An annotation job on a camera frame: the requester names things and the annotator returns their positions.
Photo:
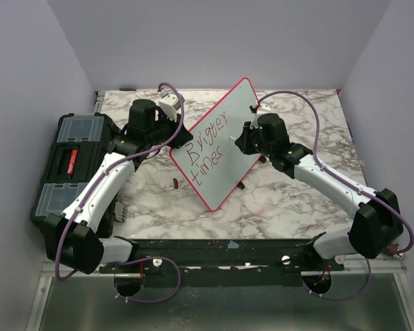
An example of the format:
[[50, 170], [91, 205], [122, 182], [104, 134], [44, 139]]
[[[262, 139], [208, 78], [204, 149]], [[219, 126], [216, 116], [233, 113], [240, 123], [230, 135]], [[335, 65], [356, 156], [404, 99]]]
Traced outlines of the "pink framed whiteboard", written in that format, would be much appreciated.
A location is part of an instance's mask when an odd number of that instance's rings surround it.
[[244, 122], [253, 119], [256, 101], [250, 80], [241, 79], [190, 128], [193, 140], [169, 153], [210, 211], [219, 209], [259, 160], [242, 154], [229, 138], [238, 138]]

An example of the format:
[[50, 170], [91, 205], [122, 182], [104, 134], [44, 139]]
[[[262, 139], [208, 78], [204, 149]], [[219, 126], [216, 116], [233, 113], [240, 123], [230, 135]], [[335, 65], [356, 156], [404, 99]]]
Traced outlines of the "red marker cap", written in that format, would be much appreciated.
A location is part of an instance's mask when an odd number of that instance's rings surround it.
[[172, 182], [173, 182], [174, 189], [177, 189], [177, 188], [179, 187], [179, 182], [178, 182], [178, 180], [177, 180], [176, 178], [173, 178], [173, 179], [172, 179]]

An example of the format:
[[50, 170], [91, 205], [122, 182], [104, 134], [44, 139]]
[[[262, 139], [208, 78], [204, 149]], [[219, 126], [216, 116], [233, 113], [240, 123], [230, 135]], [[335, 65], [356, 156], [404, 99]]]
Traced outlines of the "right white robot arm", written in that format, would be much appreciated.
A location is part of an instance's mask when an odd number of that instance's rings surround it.
[[323, 164], [312, 150], [290, 142], [284, 120], [277, 114], [257, 115], [245, 122], [235, 145], [245, 155], [266, 157], [274, 169], [316, 189], [352, 218], [347, 229], [325, 232], [312, 240], [312, 248], [303, 255], [311, 270], [321, 269], [337, 255], [374, 259], [403, 233], [392, 191], [378, 192], [361, 185]]

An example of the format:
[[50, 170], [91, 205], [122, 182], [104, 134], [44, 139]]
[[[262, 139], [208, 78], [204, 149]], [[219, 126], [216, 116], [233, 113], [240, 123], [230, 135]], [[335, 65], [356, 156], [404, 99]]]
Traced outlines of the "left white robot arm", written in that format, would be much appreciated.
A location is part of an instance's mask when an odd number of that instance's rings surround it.
[[84, 274], [102, 263], [116, 263], [124, 272], [139, 264], [134, 241], [109, 236], [98, 228], [118, 191], [142, 161], [164, 146], [180, 148], [192, 139], [184, 127], [184, 98], [167, 94], [158, 102], [136, 99], [127, 124], [108, 144], [99, 168], [81, 193], [60, 214], [42, 223], [46, 254], [57, 267], [65, 265]]

